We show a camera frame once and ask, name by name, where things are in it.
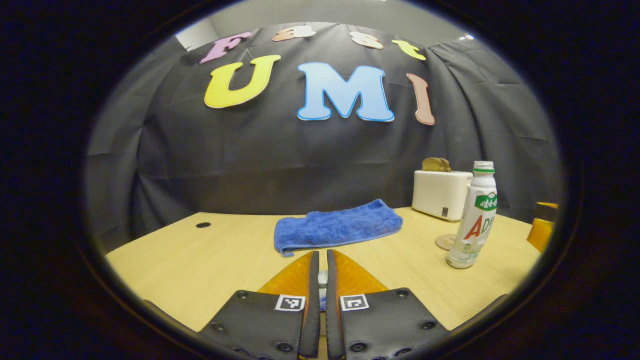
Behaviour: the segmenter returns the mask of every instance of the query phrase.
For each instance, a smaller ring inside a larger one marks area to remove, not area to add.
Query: plastic bottle
[[[493,162],[474,163],[474,179],[469,187],[456,242],[447,256],[447,263],[454,268],[471,267],[489,237],[498,207],[494,173]]]

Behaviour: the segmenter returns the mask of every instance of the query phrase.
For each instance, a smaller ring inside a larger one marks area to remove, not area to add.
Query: orange cup
[[[558,205],[550,202],[539,202],[536,205],[533,227],[527,241],[540,252],[547,248],[547,243],[554,230],[557,209]]]

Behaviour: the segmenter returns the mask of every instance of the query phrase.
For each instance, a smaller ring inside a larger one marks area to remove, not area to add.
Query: blue letter m
[[[382,77],[385,72],[370,66],[359,66],[345,81],[327,63],[305,63],[298,70],[307,76],[305,107],[298,111],[301,120],[326,120],[331,117],[331,109],[324,105],[324,93],[338,110],[341,117],[348,118],[358,96],[362,105],[358,117],[367,121],[390,122],[395,115],[387,106]]]

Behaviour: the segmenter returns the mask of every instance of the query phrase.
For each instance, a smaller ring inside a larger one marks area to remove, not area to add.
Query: black backdrop
[[[316,34],[271,40],[297,25]],[[352,31],[375,36],[385,48],[354,43]],[[523,79],[479,41],[414,44],[426,54],[420,61],[391,42],[404,39],[357,26],[312,22],[252,33],[204,64],[211,44],[186,53],[172,38],[115,90],[86,169],[92,231],[105,251],[198,211],[292,215],[377,198],[393,208],[411,206],[413,172],[427,157],[447,158],[459,171],[471,171],[475,160],[494,161],[501,215],[530,222],[536,202],[559,201],[562,171],[549,117]],[[258,97],[224,109],[206,106],[214,69],[242,62],[230,84],[237,90],[252,78],[252,59],[274,54],[282,59]],[[368,122],[356,111],[344,119],[335,110],[325,121],[298,119],[305,103],[298,65],[308,62],[329,63],[345,79],[361,65],[384,70],[396,119]],[[434,126],[415,119],[407,73],[428,82]]]

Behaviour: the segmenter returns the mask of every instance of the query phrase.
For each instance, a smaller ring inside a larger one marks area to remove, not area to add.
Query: microfiber cloth
[[[358,243],[395,234],[403,220],[382,200],[357,208],[321,213],[313,211],[305,218],[284,218],[275,231],[276,250],[293,256],[292,250],[332,247]]]

